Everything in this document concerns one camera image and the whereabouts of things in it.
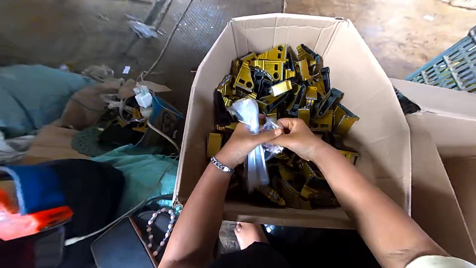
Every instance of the silver bracelet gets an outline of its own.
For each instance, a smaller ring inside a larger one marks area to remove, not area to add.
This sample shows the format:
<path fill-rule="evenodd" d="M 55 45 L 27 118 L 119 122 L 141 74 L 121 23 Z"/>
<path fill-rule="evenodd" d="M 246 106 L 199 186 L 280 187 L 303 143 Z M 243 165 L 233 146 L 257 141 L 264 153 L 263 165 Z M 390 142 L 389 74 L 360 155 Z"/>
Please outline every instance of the silver bracelet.
<path fill-rule="evenodd" d="M 211 162 L 221 171 L 229 172 L 229 173 L 233 173 L 235 171 L 233 168 L 229 168 L 223 165 L 222 163 L 220 163 L 215 157 L 211 158 Z"/>

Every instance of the teal fabric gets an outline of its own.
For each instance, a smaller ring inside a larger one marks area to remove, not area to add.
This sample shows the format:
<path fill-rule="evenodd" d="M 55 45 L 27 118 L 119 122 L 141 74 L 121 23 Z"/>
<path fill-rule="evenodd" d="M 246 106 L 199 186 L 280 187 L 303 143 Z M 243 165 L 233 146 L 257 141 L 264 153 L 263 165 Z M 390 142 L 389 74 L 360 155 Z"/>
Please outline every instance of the teal fabric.
<path fill-rule="evenodd" d="M 0 68 L 0 131 L 7 139 L 34 134 L 61 117 L 76 91 L 95 83 L 43 65 Z"/>
<path fill-rule="evenodd" d="M 93 158 L 94 161 L 111 164 L 124 173 L 126 182 L 117 212 L 118 216 L 128 212 L 144 200 L 168 166 L 171 168 L 165 173 L 148 199 L 173 194 L 179 162 L 164 155 L 154 155 L 160 150 L 155 147 L 136 147 L 129 144 Z M 161 205 L 169 206 L 170 202 Z"/>

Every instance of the open cardboard box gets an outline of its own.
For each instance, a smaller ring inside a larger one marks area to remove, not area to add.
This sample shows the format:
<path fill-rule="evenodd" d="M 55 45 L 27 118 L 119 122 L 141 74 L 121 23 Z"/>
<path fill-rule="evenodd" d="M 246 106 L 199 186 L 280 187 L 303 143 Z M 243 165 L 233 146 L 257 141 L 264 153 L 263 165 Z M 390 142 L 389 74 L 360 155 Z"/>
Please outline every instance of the open cardboard box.
<path fill-rule="evenodd" d="M 406 116 L 412 218 L 450 255 L 476 263 L 476 94 L 390 80 L 421 108 Z"/>
<path fill-rule="evenodd" d="M 200 64 L 190 93 L 174 201 L 185 204 L 208 165 L 206 140 L 213 131 L 213 91 L 231 61 L 278 44 L 305 44 L 330 67 L 341 103 L 360 117 L 346 144 L 361 153 L 358 169 L 409 213 L 410 132 L 392 84 L 350 21 L 296 14 L 234 18 Z M 341 209 L 299 210 L 225 202 L 224 219 L 282 226 L 352 228 Z"/>

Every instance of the human hand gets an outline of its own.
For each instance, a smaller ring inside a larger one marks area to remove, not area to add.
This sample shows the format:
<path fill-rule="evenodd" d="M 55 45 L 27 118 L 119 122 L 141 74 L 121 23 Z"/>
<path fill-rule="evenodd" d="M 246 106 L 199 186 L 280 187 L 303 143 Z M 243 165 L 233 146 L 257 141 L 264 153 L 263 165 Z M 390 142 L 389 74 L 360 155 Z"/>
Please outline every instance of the human hand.
<path fill-rule="evenodd" d="M 302 119 L 281 118 L 278 120 L 278 125 L 284 129 L 285 134 L 268 143 L 286 147 L 302 159 L 312 160 L 318 146 L 324 143 L 312 133 Z"/>
<path fill-rule="evenodd" d="M 251 134 L 244 123 L 238 123 L 235 131 L 221 148 L 215 158 L 222 164 L 230 168 L 235 168 L 245 161 L 246 156 L 262 143 L 269 143 L 270 140 L 283 134 L 282 129 Z"/>

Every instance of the blue crate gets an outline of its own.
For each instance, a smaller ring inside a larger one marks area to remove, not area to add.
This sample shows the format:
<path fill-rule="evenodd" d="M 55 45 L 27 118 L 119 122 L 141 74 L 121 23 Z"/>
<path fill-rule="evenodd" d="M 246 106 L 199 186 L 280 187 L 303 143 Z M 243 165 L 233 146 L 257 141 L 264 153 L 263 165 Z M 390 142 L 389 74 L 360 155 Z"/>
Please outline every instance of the blue crate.
<path fill-rule="evenodd" d="M 405 80 L 476 92 L 476 26 L 468 36 L 445 50 Z"/>

